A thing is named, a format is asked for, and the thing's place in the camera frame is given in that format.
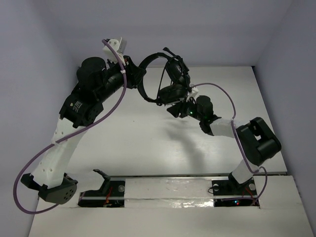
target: black headphones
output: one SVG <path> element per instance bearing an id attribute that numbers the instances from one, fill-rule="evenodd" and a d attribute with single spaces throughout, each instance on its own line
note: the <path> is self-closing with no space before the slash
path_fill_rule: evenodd
<path id="1" fill-rule="evenodd" d="M 167 63 L 165 64 L 162 72 L 161 80 L 164 70 L 166 70 L 172 81 L 172 85 L 164 87 L 163 89 L 160 89 L 159 86 L 156 99 L 152 99 L 146 94 L 143 82 L 144 78 L 141 79 L 137 87 L 140 95 L 146 101 L 156 103 L 157 105 L 167 105 L 180 102 L 187 97 L 188 92 L 191 92 L 190 76 L 188 74 L 189 69 L 183 62 L 183 59 L 179 55 L 172 53 L 167 47 L 163 50 L 170 53 L 172 57 L 166 55 L 165 53 L 154 53 L 146 57 L 139 65 L 140 68 L 146 69 L 151 62 L 158 58 L 167 59 Z"/>

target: robotic arm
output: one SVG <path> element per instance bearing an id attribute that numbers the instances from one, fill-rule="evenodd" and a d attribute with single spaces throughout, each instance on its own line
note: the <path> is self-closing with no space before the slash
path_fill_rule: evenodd
<path id="1" fill-rule="evenodd" d="M 96 117 L 103 111 L 102 103 L 123 86 L 123 73 L 126 73 L 127 88 L 137 88 L 148 102 L 171 105 L 167 111 L 175 118 L 193 117 L 199 121 L 204 133 L 234 138 L 231 120 L 214 114 L 210 98 L 202 95 L 195 99 L 198 90 L 190 86 L 189 69 L 180 56 L 164 48 L 163 50 L 171 56 L 155 53 L 145 58 L 137 67 L 129 56 L 123 56 L 126 46 L 124 39 L 107 39 L 106 42 L 117 52 L 124 64 L 125 72 L 121 71 L 107 47 L 103 50 L 109 58 L 108 69 L 102 58 L 92 57 L 82 62 L 77 70 L 78 83 L 59 112 L 60 118 L 52 138 L 52 144 L 55 146 L 44 154 L 32 173 L 22 176 L 21 182 L 28 188 L 37 190 L 39 197 L 47 202 L 65 204 L 76 192 L 77 181 L 71 179 L 65 171 L 77 144 L 86 132 L 61 143 L 56 143 L 56 141 L 94 123 Z M 147 66 L 159 57 L 167 59 L 164 70 L 167 71 L 172 84 L 159 88 L 157 98 L 152 99 L 145 92 L 143 77 Z M 257 170 L 265 160 L 272 158 L 281 150 L 280 142 L 262 118 L 255 118 L 245 125 L 235 122 L 235 127 L 253 170 Z M 251 178 L 252 173 L 244 160 L 229 174 L 229 181 L 236 188 Z"/>

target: purple cable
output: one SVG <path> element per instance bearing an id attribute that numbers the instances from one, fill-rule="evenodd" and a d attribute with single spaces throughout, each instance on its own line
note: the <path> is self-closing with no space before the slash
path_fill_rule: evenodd
<path id="1" fill-rule="evenodd" d="M 235 117 L 236 117 L 236 107 L 235 107 L 235 104 L 234 104 L 234 102 L 233 102 L 231 96 L 230 96 L 230 95 L 227 93 L 227 91 L 224 90 L 222 87 L 220 87 L 220 86 L 217 85 L 217 84 L 210 83 L 210 82 L 196 84 L 196 85 L 193 85 L 191 88 L 196 87 L 196 86 L 200 86 L 200 85 L 213 85 L 213 86 L 219 88 L 222 92 L 224 92 L 224 93 L 227 95 L 227 97 L 228 97 L 229 100 L 231 101 L 231 104 L 232 104 L 232 107 L 233 107 L 233 111 L 234 111 L 234 114 L 233 114 L 233 117 L 232 117 L 232 121 L 231 121 L 232 129 L 233 129 L 233 134 L 234 134 L 234 137 L 235 137 L 235 139 L 236 139 L 236 142 L 237 142 L 237 145 L 238 145 L 238 147 L 239 147 L 239 150 L 240 150 L 240 152 L 241 152 L 242 158 L 243 158 L 243 160 L 245 161 L 248 170 L 249 170 L 252 174 L 258 173 L 260 169 L 263 169 L 264 172 L 265 172 L 265 177 L 266 177 L 265 183 L 264 183 L 264 185 L 263 185 L 263 188 L 262 188 L 260 194 L 259 194 L 259 195 L 257 196 L 257 198 L 254 200 L 254 202 L 253 202 L 253 204 L 254 204 L 254 203 L 256 203 L 256 202 L 259 200 L 259 197 L 261 197 L 262 193 L 263 193 L 264 190 L 266 189 L 267 182 L 268 182 L 268 173 L 267 173 L 267 170 L 265 169 L 265 167 L 260 166 L 259 169 L 253 171 L 253 170 L 251 169 L 249 163 L 248 163 L 247 157 L 246 157 L 246 155 L 245 155 L 245 152 L 244 152 L 244 150 L 243 150 L 243 148 L 242 148 L 242 145 L 241 145 L 241 143 L 240 143 L 240 140 L 239 140 L 239 138 L 238 138 L 237 131 L 236 131 L 236 127 L 235 127 L 235 125 L 234 125 L 234 119 L 235 119 Z M 225 200 L 235 200 L 235 199 L 236 199 L 236 198 L 225 198 Z M 242 197 L 242 198 L 240 198 L 240 199 L 252 199 L 252 198 L 249 198 L 249 197 Z"/>
<path id="2" fill-rule="evenodd" d="M 112 47 L 106 42 L 105 39 L 102 40 L 102 43 L 109 48 L 109 50 L 114 54 L 114 56 L 116 57 L 117 61 L 118 61 L 118 64 L 119 64 L 119 67 L 120 69 L 123 71 L 124 70 L 124 65 L 121 61 L 121 59 L 119 58 L 118 54 L 112 49 Z M 111 110 L 106 114 L 104 115 L 102 118 L 100 118 L 98 121 L 94 122 L 93 124 L 77 131 L 77 132 L 74 132 L 72 134 L 69 134 L 59 140 L 56 141 L 56 143 L 61 143 L 69 138 L 72 138 L 82 132 L 85 132 L 87 131 L 88 129 L 94 127 L 95 125 L 99 124 L 100 122 L 104 121 L 108 116 L 110 116 L 114 110 L 117 109 L 117 107 L 119 106 L 119 104 L 121 103 L 124 95 L 125 95 L 125 92 L 126 92 L 126 89 L 127 89 L 127 78 L 126 78 L 126 73 L 123 73 L 123 79 L 124 79 L 124 86 L 123 86 L 123 91 L 122 91 L 122 94 L 120 95 L 117 103 L 113 106 L 113 108 L 111 108 Z M 58 204 L 56 205 L 53 205 L 47 209 L 44 209 L 44 210 L 41 210 L 41 211 L 29 211 L 29 210 L 26 210 L 24 207 L 22 207 L 21 203 L 19 202 L 19 199 L 18 199 L 18 196 L 17 196 L 17 188 L 18 188 L 18 183 L 19 183 L 19 180 L 20 178 L 22 177 L 23 173 L 25 172 L 25 170 L 38 158 L 40 157 L 40 155 L 42 155 L 44 152 L 48 151 L 50 148 L 52 148 L 54 146 L 54 144 L 50 144 L 48 145 L 47 147 L 45 147 L 43 150 L 41 150 L 39 153 L 37 153 L 29 162 L 27 162 L 27 164 L 22 168 L 22 170 L 19 172 L 19 174 L 17 175 L 15 181 L 14 181 L 14 185 L 13 185 L 13 199 L 14 199 L 14 202 L 16 204 L 16 206 L 21 210 L 23 211 L 24 213 L 26 214 L 30 214 L 30 215 L 35 215 L 35 214 L 41 214 L 41 213 L 44 213 L 44 212 L 47 212 L 53 208 L 55 208 L 56 206 L 58 206 Z"/>

